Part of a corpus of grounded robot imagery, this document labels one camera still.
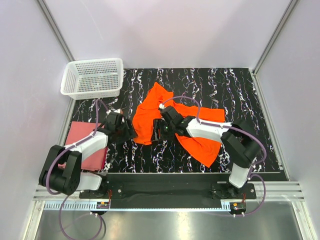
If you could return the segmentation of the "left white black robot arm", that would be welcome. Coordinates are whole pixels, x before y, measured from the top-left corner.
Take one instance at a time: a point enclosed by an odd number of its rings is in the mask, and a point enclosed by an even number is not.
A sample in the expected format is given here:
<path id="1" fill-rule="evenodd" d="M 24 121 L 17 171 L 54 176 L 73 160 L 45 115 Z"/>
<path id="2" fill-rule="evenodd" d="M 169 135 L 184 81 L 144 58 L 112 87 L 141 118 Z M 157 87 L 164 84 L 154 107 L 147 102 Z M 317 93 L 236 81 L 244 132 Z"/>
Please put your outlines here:
<path id="1" fill-rule="evenodd" d="M 103 198 L 108 186 L 103 178 L 93 172 L 83 172 L 82 162 L 108 146 L 122 144 L 137 136 L 133 123 L 119 111 L 110 112 L 102 123 L 84 138 L 68 145 L 52 146 L 38 178 L 38 184 L 51 195 L 72 195 L 89 190 L 95 197 Z"/>

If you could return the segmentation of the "orange t shirt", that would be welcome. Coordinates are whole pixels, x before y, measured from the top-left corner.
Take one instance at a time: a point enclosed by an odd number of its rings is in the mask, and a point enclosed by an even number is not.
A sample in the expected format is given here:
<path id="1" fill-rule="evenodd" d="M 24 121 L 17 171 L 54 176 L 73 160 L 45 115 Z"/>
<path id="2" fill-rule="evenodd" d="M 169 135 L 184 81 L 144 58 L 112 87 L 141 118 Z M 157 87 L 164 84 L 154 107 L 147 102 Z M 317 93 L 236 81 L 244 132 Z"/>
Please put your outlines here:
<path id="1" fill-rule="evenodd" d="M 198 111 L 197 106 L 186 106 L 182 103 L 176 103 L 171 98 L 173 92 L 167 91 L 157 82 L 148 91 L 144 101 L 138 105 L 133 117 L 132 124 L 137 137 L 134 141 L 137 144 L 150 145 L 152 143 L 153 120 L 160 119 L 161 114 L 158 110 L 159 104 L 169 100 L 165 105 L 174 107 L 183 117 L 195 117 Z M 177 135 L 180 145 L 198 162 L 210 167 L 218 156 L 221 143 L 201 137 L 189 138 Z"/>

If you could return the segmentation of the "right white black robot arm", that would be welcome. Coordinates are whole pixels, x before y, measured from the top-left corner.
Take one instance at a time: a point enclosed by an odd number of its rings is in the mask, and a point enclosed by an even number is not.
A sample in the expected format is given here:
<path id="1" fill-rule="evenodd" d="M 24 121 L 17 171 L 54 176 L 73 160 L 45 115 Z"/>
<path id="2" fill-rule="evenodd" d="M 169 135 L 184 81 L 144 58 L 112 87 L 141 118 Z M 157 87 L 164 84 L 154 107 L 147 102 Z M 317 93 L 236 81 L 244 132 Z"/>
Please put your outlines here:
<path id="1" fill-rule="evenodd" d="M 164 141 L 179 135 L 221 143 L 232 161 L 228 195 L 236 199 L 244 194 L 251 166 L 263 148 L 244 120 L 214 122 L 190 115 L 183 117 L 172 106 L 162 108 L 160 115 L 161 118 L 153 120 L 151 141 Z"/>

